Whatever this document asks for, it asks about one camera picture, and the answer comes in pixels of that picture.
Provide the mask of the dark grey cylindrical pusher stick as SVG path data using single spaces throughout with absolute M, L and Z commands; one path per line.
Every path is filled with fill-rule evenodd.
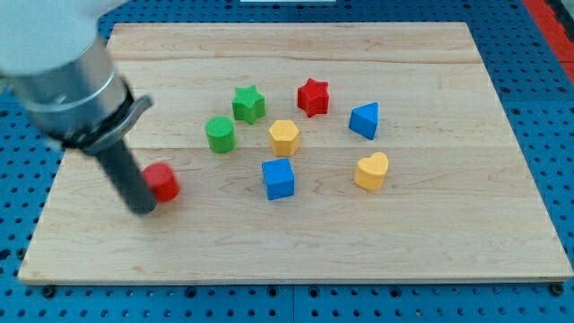
M 123 140 L 95 155 L 102 169 L 133 214 L 149 214 L 157 201 Z

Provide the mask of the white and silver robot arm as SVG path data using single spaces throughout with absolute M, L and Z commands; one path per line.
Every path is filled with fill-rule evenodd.
M 1 79 L 36 127 L 93 156 L 134 214 L 156 197 L 124 141 L 152 98 L 135 98 L 98 32 L 120 0 L 3 1 Z

